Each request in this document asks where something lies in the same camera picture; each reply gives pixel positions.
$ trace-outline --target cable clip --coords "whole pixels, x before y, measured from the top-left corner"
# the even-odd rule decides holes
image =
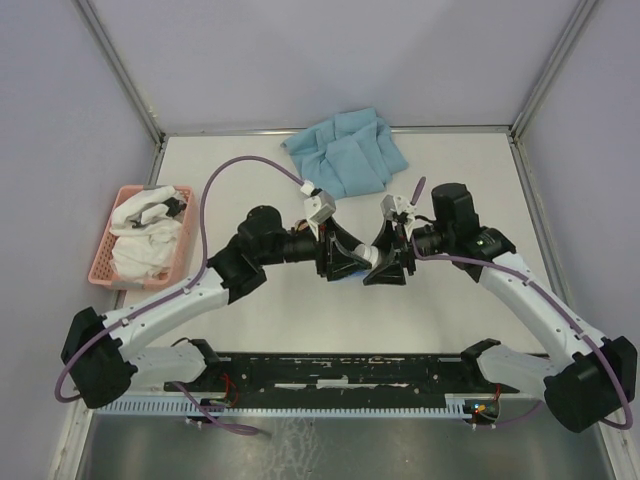
[[[305,180],[302,186],[300,187],[300,191],[307,197],[313,195],[313,191],[316,189],[316,186],[313,182],[309,180]]]

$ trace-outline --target white plastic bracket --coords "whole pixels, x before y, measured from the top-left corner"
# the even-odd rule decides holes
[[[336,202],[331,195],[322,191],[304,201],[304,215],[316,240],[319,240],[318,226],[336,212]]]
[[[307,197],[310,197],[315,189],[316,189],[316,186],[313,184],[313,182],[309,180],[305,180],[302,186],[300,187],[300,191]]]
[[[505,345],[482,352],[478,367],[491,383],[509,385],[540,400],[544,400],[544,379],[558,373],[550,360],[514,352]]]
[[[192,382],[206,368],[202,353],[190,343],[175,347],[144,348],[129,362],[138,369],[131,377],[129,389],[171,381]]]

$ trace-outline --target white cloth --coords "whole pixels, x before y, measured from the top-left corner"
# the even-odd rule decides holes
[[[112,225],[127,225],[130,220],[140,215],[140,212],[144,213],[149,207],[157,206],[157,204],[168,200],[176,194],[176,189],[171,185],[165,185],[164,187],[154,188],[153,190],[143,190],[136,193],[133,197],[122,202],[113,210],[111,214]]]
[[[113,211],[109,231],[118,239],[112,250],[111,268],[123,280],[144,280],[171,266],[182,224],[168,218],[166,205],[157,202],[164,202],[175,193],[171,186],[145,190]],[[131,220],[138,217],[144,226],[133,228]]]

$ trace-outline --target blue cloth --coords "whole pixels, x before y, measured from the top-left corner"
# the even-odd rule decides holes
[[[298,173],[333,198],[383,192],[409,166],[375,109],[339,113],[282,143]]]

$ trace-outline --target metal floor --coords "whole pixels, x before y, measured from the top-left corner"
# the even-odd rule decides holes
[[[531,406],[505,399],[503,419]],[[614,478],[600,432],[568,432],[546,409],[477,432],[457,420],[241,420],[270,433],[241,437],[172,417],[97,414],[77,480]]]

